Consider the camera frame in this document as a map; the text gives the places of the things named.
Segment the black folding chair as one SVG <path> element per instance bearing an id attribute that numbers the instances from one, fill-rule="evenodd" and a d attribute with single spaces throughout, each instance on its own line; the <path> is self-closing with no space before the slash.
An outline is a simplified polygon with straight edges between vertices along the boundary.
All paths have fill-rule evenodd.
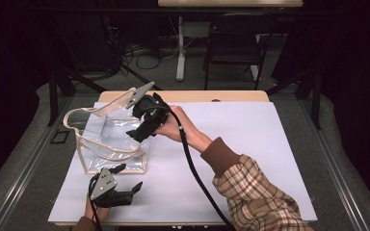
<path id="1" fill-rule="evenodd" d="M 269 38 L 277 28 L 277 19 L 270 14 L 224 13 L 209 25 L 207 49 L 203 62 L 204 88 L 208 88 L 211 64 L 257 67 L 254 88 L 257 89 Z"/>

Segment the person's right hand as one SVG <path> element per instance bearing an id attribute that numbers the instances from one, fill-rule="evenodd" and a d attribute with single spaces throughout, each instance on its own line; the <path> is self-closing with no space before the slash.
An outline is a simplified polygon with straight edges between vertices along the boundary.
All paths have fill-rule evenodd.
<path id="1" fill-rule="evenodd" d="M 170 109 L 167 121 L 155 133 L 174 141 L 181 141 L 180 130 L 183 130 L 187 142 L 195 147 L 198 144 L 199 130 L 180 106 L 170 106 Z"/>

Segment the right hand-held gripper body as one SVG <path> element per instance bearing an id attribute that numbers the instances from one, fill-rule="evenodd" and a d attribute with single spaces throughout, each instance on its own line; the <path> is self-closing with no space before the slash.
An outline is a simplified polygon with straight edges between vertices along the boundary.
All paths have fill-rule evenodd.
<path id="1" fill-rule="evenodd" d="M 154 86 L 153 82 L 135 89 L 130 96 L 126 108 L 132 109 L 132 116 L 142 121 L 139 130 L 156 130 L 168 118 L 169 106 L 157 93 L 147 92 Z"/>

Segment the person's left hand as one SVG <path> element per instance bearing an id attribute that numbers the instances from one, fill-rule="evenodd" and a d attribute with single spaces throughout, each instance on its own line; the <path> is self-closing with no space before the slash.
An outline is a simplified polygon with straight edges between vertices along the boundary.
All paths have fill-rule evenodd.
<path id="1" fill-rule="evenodd" d="M 105 218 L 108 217 L 109 213 L 110 208 L 96 207 L 95 205 L 92 205 L 90 199 L 87 198 L 84 217 L 90 218 L 94 221 L 103 222 Z"/>

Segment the wooden table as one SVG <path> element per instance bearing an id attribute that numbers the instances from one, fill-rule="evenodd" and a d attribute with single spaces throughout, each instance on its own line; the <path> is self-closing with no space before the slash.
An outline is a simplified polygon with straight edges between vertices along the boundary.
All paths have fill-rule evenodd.
<path id="1" fill-rule="evenodd" d="M 179 106 L 183 103 L 195 102 L 270 102 L 267 94 L 261 90 L 163 90 L 160 94 L 166 102 Z M 225 198 L 217 193 L 212 184 L 212 169 L 201 159 L 197 152 L 192 154 L 192 158 L 198 176 L 202 179 L 200 183 L 197 183 L 215 212 L 224 222 L 225 218 L 229 216 L 229 211 Z"/>

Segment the beige desk with white legs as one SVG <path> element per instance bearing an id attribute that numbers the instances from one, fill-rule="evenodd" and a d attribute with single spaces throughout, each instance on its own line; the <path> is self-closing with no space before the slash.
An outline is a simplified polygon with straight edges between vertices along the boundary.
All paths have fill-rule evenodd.
<path id="1" fill-rule="evenodd" d="M 224 8 L 242 8 L 259 10 L 266 9 L 293 9 L 300 8 L 304 4 L 303 0 L 158 0 L 158 6 L 170 10 L 218 10 Z M 178 60 L 176 69 L 176 80 L 181 82 L 185 77 L 185 43 L 188 38 L 206 38 L 208 33 L 208 23 L 189 22 L 182 16 L 178 17 Z"/>

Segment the clear bag with beige trim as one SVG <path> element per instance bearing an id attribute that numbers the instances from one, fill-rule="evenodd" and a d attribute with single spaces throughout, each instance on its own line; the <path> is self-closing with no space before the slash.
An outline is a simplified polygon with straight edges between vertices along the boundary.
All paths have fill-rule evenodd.
<path id="1" fill-rule="evenodd" d="M 126 164 L 123 174 L 145 173 L 149 142 L 138 142 L 128 135 L 142 123 L 132 116 L 129 106 L 134 93 L 135 89 L 130 89 L 108 103 L 96 102 L 92 108 L 66 113 L 63 125 L 74 131 L 76 152 L 86 173 L 120 164 Z"/>

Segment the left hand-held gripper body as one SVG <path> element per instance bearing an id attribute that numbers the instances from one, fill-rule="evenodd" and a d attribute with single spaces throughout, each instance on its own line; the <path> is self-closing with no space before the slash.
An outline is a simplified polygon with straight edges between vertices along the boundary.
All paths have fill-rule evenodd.
<path id="1" fill-rule="evenodd" d="M 97 173 L 89 184 L 89 199 L 97 207 L 116 207 L 130 205 L 133 200 L 132 192 L 117 192 L 115 174 L 104 167 Z"/>

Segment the white table mat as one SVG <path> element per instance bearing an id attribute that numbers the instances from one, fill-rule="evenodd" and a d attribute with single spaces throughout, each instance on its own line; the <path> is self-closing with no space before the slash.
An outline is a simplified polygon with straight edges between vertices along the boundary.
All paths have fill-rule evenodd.
<path id="1" fill-rule="evenodd" d="M 188 117 L 210 138 L 221 137 L 235 152 L 254 158 L 267 178 L 298 203 L 302 219 L 317 219 L 291 147 L 271 102 L 183 103 Z M 117 174 L 117 189 L 141 190 L 128 206 L 114 208 L 106 222 L 114 225 L 216 225 L 223 221 L 189 169 L 180 143 L 150 137 L 144 174 Z M 78 157 L 71 161 L 65 182 L 48 220 L 71 225 L 83 215 L 91 177 Z"/>

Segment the dark curtain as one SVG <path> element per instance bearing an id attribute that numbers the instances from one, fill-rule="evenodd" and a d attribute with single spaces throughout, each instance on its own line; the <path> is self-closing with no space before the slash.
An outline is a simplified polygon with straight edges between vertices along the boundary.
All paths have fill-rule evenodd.
<path id="1" fill-rule="evenodd" d="M 324 70 L 342 146 L 370 191 L 370 0 L 304 0 L 314 11 L 346 11 L 348 22 Z"/>
<path id="2" fill-rule="evenodd" d="M 44 63 L 24 0 L 0 0 L 0 169 L 31 123 Z"/>

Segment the black horizontal frame bar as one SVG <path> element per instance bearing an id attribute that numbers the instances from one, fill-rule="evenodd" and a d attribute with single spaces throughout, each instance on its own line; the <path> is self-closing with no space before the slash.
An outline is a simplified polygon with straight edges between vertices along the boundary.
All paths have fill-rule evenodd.
<path id="1" fill-rule="evenodd" d="M 158 14 L 158 15 L 193 15 L 193 14 L 217 14 L 217 13 L 302 13 L 301 11 L 276 11 L 238 8 L 158 8 L 158 9 L 76 9 L 76 8 L 51 8 L 51 7 L 28 7 L 29 12 L 34 13 L 84 13 L 84 14 Z"/>

